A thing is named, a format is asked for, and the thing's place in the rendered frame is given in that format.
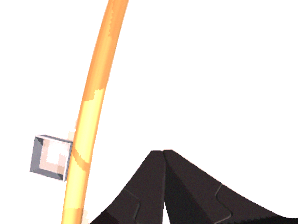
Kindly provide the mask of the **grey open-top box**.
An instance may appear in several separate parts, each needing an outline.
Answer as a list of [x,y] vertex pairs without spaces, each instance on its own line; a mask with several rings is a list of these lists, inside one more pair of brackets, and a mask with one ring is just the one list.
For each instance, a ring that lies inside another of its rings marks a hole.
[[48,135],[33,135],[28,173],[55,181],[67,181],[73,141]]

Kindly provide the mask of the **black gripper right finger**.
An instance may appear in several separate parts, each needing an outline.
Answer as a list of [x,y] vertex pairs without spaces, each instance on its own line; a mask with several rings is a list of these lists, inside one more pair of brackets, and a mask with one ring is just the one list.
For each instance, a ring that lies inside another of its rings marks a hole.
[[172,149],[164,149],[169,224],[298,224],[243,197]]

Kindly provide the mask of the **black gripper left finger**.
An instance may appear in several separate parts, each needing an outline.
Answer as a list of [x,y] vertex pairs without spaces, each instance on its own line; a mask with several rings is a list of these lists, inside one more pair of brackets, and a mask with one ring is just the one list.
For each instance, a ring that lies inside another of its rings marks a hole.
[[164,224],[165,160],[150,151],[104,212],[89,224]]

